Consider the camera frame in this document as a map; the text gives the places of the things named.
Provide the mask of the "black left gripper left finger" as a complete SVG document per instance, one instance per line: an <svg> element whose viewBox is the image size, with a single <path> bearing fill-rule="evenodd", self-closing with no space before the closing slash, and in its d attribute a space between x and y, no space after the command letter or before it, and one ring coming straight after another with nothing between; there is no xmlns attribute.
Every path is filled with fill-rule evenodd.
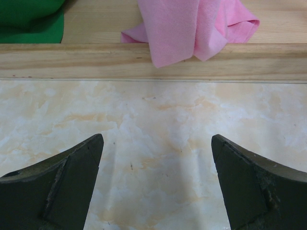
<svg viewBox="0 0 307 230"><path fill-rule="evenodd" d="M103 136L0 178L2 230L82 230L99 170Z"/></svg>

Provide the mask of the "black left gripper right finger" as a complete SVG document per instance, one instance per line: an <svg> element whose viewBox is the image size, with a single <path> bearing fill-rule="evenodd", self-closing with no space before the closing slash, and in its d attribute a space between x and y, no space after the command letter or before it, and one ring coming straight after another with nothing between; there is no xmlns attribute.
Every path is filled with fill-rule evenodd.
<svg viewBox="0 0 307 230"><path fill-rule="evenodd" d="M251 152L221 135L211 142L233 230L305 230L307 174Z"/></svg>

